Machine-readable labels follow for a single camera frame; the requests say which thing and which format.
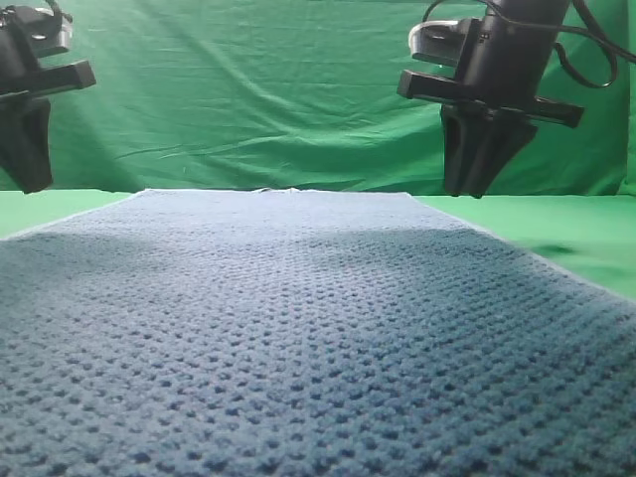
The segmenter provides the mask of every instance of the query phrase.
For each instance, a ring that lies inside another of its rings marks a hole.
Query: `textured towel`
[[[636,306],[408,195],[147,191],[0,311],[2,477],[636,474]]]

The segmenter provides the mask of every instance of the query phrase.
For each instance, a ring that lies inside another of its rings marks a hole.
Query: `green backdrop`
[[[627,0],[588,2],[627,45],[636,15]],[[54,98],[55,187],[442,194],[439,105],[396,94],[403,69],[443,73],[408,56],[406,35],[427,3],[61,0],[76,18],[75,49],[54,63],[89,59],[98,86]],[[436,16],[482,12],[455,1]],[[573,10],[568,22],[581,24]],[[593,44],[561,40],[580,69],[605,78]],[[615,86],[591,90],[554,58],[540,93],[585,106],[582,124],[544,125],[491,194],[634,192],[630,77],[621,67]],[[0,189],[13,188],[0,177]]]

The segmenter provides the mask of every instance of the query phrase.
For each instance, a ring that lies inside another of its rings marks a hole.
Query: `black robotic gripper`
[[[495,0],[518,22],[560,26],[570,0]],[[502,169],[536,136],[533,120],[576,128],[583,108],[536,96],[557,33],[483,19],[424,22],[410,34],[414,58],[455,68],[454,77],[402,72],[397,92],[442,103],[444,188],[486,194]]]

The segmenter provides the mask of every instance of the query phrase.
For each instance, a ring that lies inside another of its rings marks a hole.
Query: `cable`
[[[422,23],[428,20],[428,17],[430,16],[430,14],[432,13],[432,11],[439,6],[440,4],[446,2],[447,0],[435,0],[433,3],[430,4],[430,6],[428,7],[428,9],[426,10],[426,13],[424,14],[423,18],[422,18]],[[501,18],[504,22],[513,25],[515,27],[518,28],[530,28],[533,30],[544,30],[544,31],[548,31],[548,32],[553,32],[553,33],[572,33],[574,35],[580,35],[583,36],[585,38],[588,38],[590,40],[592,40],[593,42],[595,42],[599,47],[601,47],[603,50],[607,50],[609,52],[611,52],[613,55],[616,55],[617,57],[622,58],[623,60],[626,60],[629,63],[633,63],[636,64],[636,55],[629,52],[628,50],[625,50],[624,48],[616,45],[615,43],[611,42],[610,40],[608,40],[604,35],[604,38],[601,38],[600,36],[598,36],[596,33],[592,33],[591,31],[589,31],[588,29],[585,28],[580,28],[580,27],[571,27],[568,25],[544,25],[541,23],[527,23],[527,22],[519,22],[517,20],[513,20],[511,18],[506,17],[500,10],[499,5],[495,4],[492,0],[474,0],[475,2],[478,3],[482,3],[484,5],[486,5],[487,7],[489,7],[493,12],[495,12],[495,15],[497,15],[499,18]]]
[[[585,0],[572,0],[572,4],[578,13],[578,16],[581,18],[587,29],[595,34],[598,38],[603,40],[608,40],[605,32],[598,24],[592,12],[589,11],[587,5],[585,4]],[[607,59],[610,67],[610,78],[608,82],[603,84],[597,84],[595,82],[590,81],[586,77],[584,77],[573,65],[569,62],[567,58],[567,54],[565,53],[565,48],[561,43],[555,43],[555,51],[558,55],[558,60],[560,61],[560,65],[563,67],[565,72],[570,75],[575,81],[582,84],[583,86],[587,86],[590,88],[601,89],[604,87],[612,86],[614,82],[618,79],[618,61],[616,60],[616,55],[614,55],[609,49],[601,47],[603,51],[603,55]]]

